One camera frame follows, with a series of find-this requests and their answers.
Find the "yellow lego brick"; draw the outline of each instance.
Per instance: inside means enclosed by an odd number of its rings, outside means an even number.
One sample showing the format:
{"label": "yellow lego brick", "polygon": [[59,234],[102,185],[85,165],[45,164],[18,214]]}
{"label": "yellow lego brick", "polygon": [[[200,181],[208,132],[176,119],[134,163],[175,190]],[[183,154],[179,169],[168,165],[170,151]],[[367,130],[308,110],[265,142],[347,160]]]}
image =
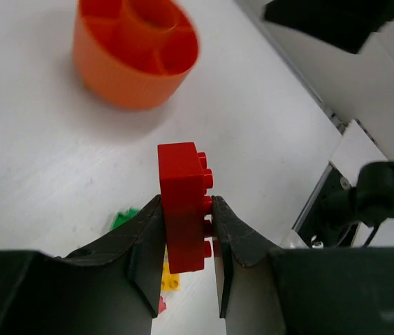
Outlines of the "yellow lego brick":
{"label": "yellow lego brick", "polygon": [[163,263],[163,276],[161,277],[162,291],[178,291],[180,289],[180,275],[170,274],[169,263]]}

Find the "red lego brick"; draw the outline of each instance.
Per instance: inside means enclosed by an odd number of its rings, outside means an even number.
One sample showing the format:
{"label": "red lego brick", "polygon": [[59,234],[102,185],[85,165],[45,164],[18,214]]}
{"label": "red lego brick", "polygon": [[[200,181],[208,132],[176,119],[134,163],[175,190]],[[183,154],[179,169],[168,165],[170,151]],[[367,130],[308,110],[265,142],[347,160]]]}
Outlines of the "red lego brick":
{"label": "red lego brick", "polygon": [[211,242],[205,241],[205,258],[212,256]]}
{"label": "red lego brick", "polygon": [[203,234],[205,235],[205,237],[211,237],[212,236],[212,226],[211,226],[211,224],[212,224],[211,220],[203,221]]}
{"label": "red lego brick", "polygon": [[161,204],[172,274],[202,270],[207,253],[205,215],[211,212],[212,172],[194,143],[158,146]]}
{"label": "red lego brick", "polygon": [[163,297],[160,295],[160,304],[158,306],[158,314],[164,312],[166,310],[166,303],[164,302]]}

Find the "orange plastic bin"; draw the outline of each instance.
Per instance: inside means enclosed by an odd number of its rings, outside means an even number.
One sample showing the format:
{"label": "orange plastic bin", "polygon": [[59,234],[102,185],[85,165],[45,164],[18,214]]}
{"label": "orange plastic bin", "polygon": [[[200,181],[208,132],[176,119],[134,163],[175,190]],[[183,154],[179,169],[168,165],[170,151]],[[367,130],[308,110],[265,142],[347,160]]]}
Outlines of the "orange plastic bin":
{"label": "orange plastic bin", "polygon": [[147,109],[180,86],[197,61],[198,39],[171,0],[79,0],[73,58],[106,101]]}

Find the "white panel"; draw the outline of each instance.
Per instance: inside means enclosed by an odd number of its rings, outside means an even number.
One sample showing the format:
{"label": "white panel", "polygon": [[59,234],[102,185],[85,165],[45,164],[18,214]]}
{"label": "white panel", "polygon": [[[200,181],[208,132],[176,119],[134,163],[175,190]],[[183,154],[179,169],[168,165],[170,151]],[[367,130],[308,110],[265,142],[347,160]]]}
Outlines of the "white panel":
{"label": "white panel", "polygon": [[386,157],[372,143],[357,121],[353,120],[344,132],[330,162],[351,185],[355,185],[360,169],[374,161],[386,161]]}
{"label": "white panel", "polygon": [[[237,1],[256,19],[262,17],[263,0]],[[373,34],[360,54],[348,54],[276,24],[262,25],[324,103],[342,121],[360,119],[382,151],[394,159],[394,22],[383,33]]]}

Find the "white table surface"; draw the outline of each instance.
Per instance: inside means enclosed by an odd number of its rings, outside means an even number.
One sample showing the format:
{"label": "white table surface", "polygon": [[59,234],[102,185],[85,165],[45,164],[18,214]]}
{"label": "white table surface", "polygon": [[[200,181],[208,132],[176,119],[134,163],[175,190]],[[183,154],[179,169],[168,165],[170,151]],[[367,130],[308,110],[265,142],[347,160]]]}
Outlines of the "white table surface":
{"label": "white table surface", "polygon": [[[81,86],[75,2],[0,0],[0,248],[66,255],[159,192],[156,145],[194,141],[214,190],[279,243],[340,134],[231,0],[181,0],[201,57],[176,94],[124,112]],[[153,334],[224,334],[212,260],[181,277]]]}

